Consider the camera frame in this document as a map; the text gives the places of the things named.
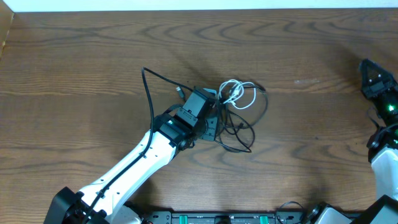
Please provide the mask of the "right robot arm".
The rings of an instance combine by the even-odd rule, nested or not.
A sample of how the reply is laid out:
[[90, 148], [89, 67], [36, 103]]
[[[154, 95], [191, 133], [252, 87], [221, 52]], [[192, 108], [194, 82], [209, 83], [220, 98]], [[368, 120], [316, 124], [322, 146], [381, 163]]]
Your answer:
[[361, 92], [373, 103], [384, 126], [369, 138], [368, 161], [376, 180], [374, 202], [355, 223], [397, 223], [397, 81], [393, 74], [370, 59], [359, 64]]

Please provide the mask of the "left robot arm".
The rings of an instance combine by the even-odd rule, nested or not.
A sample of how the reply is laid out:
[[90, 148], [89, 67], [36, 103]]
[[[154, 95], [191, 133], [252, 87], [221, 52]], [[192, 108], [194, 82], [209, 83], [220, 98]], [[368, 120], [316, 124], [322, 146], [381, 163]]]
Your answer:
[[215, 90], [196, 88], [184, 105], [173, 105], [154, 118], [140, 143], [112, 169], [73, 192], [64, 187], [53, 198], [45, 223], [141, 223], [126, 205], [157, 170], [197, 139], [214, 140]]

